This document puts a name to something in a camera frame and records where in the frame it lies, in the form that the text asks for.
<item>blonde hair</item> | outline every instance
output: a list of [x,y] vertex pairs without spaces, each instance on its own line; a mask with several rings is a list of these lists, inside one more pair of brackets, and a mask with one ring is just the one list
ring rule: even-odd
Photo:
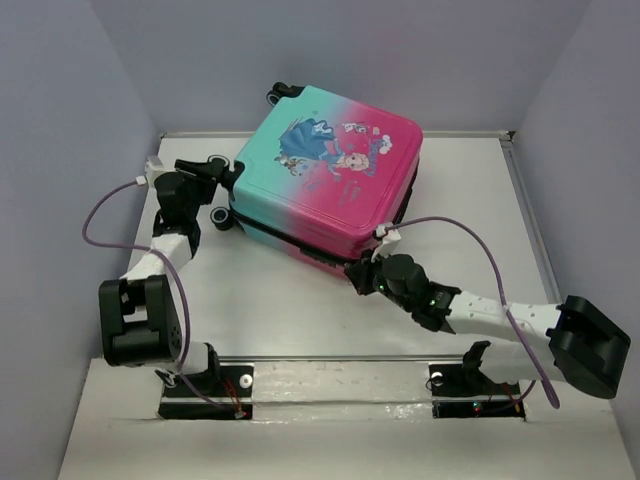
[[[357,165],[347,165],[347,158],[355,157],[359,160]],[[364,153],[349,153],[342,155],[336,162],[336,168],[350,168],[355,172],[361,172],[369,168],[369,158]]]

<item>suitcase zipper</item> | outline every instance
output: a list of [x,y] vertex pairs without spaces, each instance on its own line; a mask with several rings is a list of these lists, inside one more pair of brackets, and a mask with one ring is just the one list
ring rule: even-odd
[[249,227],[255,228],[263,233],[271,235],[283,242],[288,243],[289,245],[293,245],[300,249],[300,253],[306,255],[307,257],[313,258],[318,262],[324,263],[325,265],[329,265],[331,267],[348,267],[354,263],[356,263],[359,258],[345,258],[340,257],[338,255],[334,255],[332,253],[327,252],[326,250],[322,250],[321,248],[314,247],[313,245],[309,245],[308,243],[304,243],[296,238],[293,238],[286,233],[281,232],[280,230],[276,230],[275,228],[269,227],[263,223],[260,223],[252,218],[249,218],[241,213],[238,213],[236,210],[230,207],[230,211],[233,215],[233,218],[240,223],[244,223]]

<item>pink and teal suitcase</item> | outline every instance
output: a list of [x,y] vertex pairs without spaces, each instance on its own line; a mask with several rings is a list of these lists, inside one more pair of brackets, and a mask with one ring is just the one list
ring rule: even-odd
[[375,247],[379,224],[402,218],[422,131],[311,86],[278,83],[267,99],[273,110],[235,159],[227,213],[260,242],[342,273]]

